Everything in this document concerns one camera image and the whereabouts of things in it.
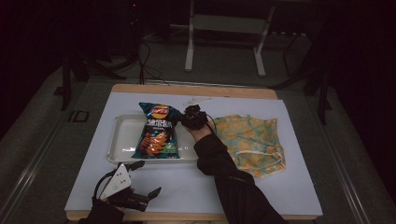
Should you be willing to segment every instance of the dark background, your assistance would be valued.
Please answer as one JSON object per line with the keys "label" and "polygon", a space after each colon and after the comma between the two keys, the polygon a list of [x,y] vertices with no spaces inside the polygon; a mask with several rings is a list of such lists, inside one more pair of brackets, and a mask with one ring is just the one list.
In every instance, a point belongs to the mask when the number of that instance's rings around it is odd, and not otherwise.
{"label": "dark background", "polygon": [[[74,40],[76,49],[102,59],[108,57],[108,53],[128,51],[127,46],[115,44],[125,36],[121,16],[124,7],[123,1],[96,1],[96,5],[89,0],[0,3],[0,137],[47,76],[62,65],[65,36]],[[139,15],[141,25],[165,37],[167,24],[188,23],[189,1],[146,1],[141,7],[139,12],[145,12]],[[217,10],[205,4],[198,9]],[[222,10],[223,14],[235,12],[241,16],[260,17],[260,12],[244,9],[235,1]],[[295,18],[309,14],[305,12],[312,10],[279,7],[271,31],[295,31],[298,29]],[[355,1],[337,20],[342,21],[338,36],[342,36],[346,44],[338,54],[339,63],[331,77],[331,86],[337,90],[376,170],[396,202],[393,77],[396,74],[396,3]]]}

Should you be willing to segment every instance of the robotic hand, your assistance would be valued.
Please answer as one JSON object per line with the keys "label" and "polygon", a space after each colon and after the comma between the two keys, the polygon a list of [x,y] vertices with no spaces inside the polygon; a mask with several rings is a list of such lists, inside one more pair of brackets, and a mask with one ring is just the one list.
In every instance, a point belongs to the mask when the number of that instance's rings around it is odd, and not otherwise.
{"label": "robotic hand", "polygon": [[206,125],[209,127],[210,131],[214,133],[212,128],[207,124],[207,117],[210,116],[208,116],[205,111],[201,111],[199,105],[190,105],[186,108],[184,114],[180,116],[179,120],[183,126],[191,130],[200,130]]}
{"label": "robotic hand", "polygon": [[132,164],[119,163],[118,169],[104,175],[96,185],[95,191],[92,196],[92,203],[95,203],[97,191],[101,183],[108,177],[111,177],[110,181],[105,186],[100,199],[107,199],[110,204],[117,207],[125,207],[135,209],[141,212],[146,211],[149,201],[156,198],[161,191],[161,188],[157,188],[148,196],[136,194],[131,190],[131,177],[129,171],[134,171],[137,168],[144,166],[144,161],[137,161]]}

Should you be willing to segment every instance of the table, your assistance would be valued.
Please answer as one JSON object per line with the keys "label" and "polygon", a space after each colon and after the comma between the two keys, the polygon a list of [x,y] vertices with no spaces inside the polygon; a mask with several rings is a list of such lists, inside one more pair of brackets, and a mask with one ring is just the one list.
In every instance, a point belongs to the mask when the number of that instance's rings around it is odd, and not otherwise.
{"label": "table", "polygon": [[262,47],[265,38],[268,35],[271,21],[277,6],[309,6],[309,7],[345,7],[351,4],[351,1],[340,0],[265,0],[265,1],[247,1],[257,6],[267,6],[268,10],[264,10],[264,19],[228,17],[218,15],[205,15],[195,13],[194,0],[190,4],[190,21],[189,21],[189,44],[187,47],[187,56],[185,63],[185,71],[192,71],[193,54],[194,54],[194,30],[211,30],[222,32],[237,32],[247,34],[260,35],[260,40],[253,48],[253,55],[257,66],[259,77],[265,77],[265,70],[262,61]]}
{"label": "table", "polygon": [[264,65],[262,63],[262,46],[268,34],[268,28],[274,15],[275,6],[271,6],[266,19],[235,18],[225,16],[203,15],[194,13],[194,0],[191,0],[190,22],[189,22],[189,45],[187,48],[185,71],[192,71],[194,54],[194,29],[214,30],[223,32],[239,32],[248,34],[258,34],[261,36],[257,46],[253,48],[254,58],[258,75],[265,76]]}
{"label": "table", "polygon": [[[227,114],[249,114],[260,119],[278,118],[280,144],[285,148],[287,169],[262,179],[257,186],[285,219],[314,219],[322,216],[318,196],[306,169],[292,129],[288,111],[272,90],[191,86],[117,84],[110,93],[92,142],[81,165],[65,212],[70,220],[89,214],[91,196],[99,179],[117,164],[108,152],[115,118],[142,113],[138,102],[171,105],[182,110],[192,99],[205,98],[202,110],[213,118]],[[203,175],[195,162],[146,164],[131,174],[135,192],[147,194],[162,187],[145,213],[127,210],[125,220],[225,220],[213,177]]]}

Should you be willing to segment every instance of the chip bag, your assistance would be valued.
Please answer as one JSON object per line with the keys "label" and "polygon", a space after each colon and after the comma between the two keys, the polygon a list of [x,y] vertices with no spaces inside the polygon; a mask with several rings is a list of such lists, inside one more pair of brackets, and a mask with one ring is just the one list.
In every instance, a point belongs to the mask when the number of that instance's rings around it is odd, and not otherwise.
{"label": "chip bag", "polygon": [[140,135],[137,159],[180,159],[175,127],[181,113],[170,105],[139,103],[147,118]]}

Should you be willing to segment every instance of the floor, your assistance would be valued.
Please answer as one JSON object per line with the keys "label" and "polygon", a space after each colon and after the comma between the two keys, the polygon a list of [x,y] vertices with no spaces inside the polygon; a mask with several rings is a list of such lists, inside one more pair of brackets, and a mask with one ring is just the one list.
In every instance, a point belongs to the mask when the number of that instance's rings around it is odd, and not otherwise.
{"label": "floor", "polygon": [[[193,70],[186,73],[186,34],[185,29],[177,28],[169,41],[156,35],[144,38],[140,57],[142,62],[147,58],[146,83],[265,88],[288,78],[282,55],[289,36],[268,36],[262,54],[267,76],[258,77],[251,49],[254,36],[225,39],[205,32],[196,34]],[[308,47],[309,41],[299,37],[288,53],[289,68],[298,65]],[[114,63],[122,60],[114,57]],[[127,78],[114,80],[90,69],[88,82],[73,80],[72,101],[65,111],[60,110],[62,97],[53,94],[62,86],[62,69],[43,83],[0,142],[2,223],[66,221],[64,205],[111,86],[139,82],[138,64],[117,72]],[[304,96],[304,84],[305,80],[301,80],[276,93],[289,111],[301,110],[290,113],[290,119],[322,205],[324,215],[316,223],[396,223],[395,204],[378,178],[336,91],[330,89],[331,109],[326,112],[327,125],[322,125],[316,113],[318,97]],[[91,112],[88,121],[70,122],[72,112],[79,110]]]}

